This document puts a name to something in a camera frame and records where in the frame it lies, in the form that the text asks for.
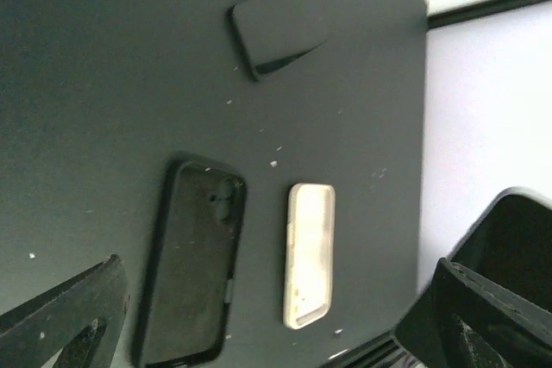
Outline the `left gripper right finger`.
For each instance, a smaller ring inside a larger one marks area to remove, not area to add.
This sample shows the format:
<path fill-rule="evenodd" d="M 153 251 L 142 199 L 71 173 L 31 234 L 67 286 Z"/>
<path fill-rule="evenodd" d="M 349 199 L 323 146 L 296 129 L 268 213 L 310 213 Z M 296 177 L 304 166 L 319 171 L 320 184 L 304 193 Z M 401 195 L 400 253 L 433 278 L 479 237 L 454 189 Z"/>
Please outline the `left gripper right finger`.
<path fill-rule="evenodd" d="M 450 367 L 551 366 L 551 313 L 464 265 L 439 260 L 433 311 Z"/>

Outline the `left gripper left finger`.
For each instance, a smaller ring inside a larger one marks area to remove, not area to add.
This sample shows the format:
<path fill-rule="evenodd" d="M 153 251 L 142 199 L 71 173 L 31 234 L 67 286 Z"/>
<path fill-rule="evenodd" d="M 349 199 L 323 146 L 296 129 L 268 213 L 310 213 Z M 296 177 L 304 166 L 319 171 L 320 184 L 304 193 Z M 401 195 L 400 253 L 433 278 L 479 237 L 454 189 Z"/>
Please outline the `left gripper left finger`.
<path fill-rule="evenodd" d="M 1 315 L 1 366 L 109 367 L 129 309 L 119 256 Z"/>

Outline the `white smartphone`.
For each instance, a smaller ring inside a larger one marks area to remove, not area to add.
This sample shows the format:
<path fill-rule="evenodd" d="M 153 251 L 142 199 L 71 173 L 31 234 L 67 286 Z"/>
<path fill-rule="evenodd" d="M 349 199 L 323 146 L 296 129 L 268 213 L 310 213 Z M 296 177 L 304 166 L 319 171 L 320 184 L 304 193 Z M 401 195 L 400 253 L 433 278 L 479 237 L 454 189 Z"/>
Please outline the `white smartphone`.
<path fill-rule="evenodd" d="M 518 189 L 505 190 L 442 259 L 464 265 L 551 313 L 551 203 Z M 393 336 L 425 366 L 450 367 L 433 311 L 435 271 Z"/>

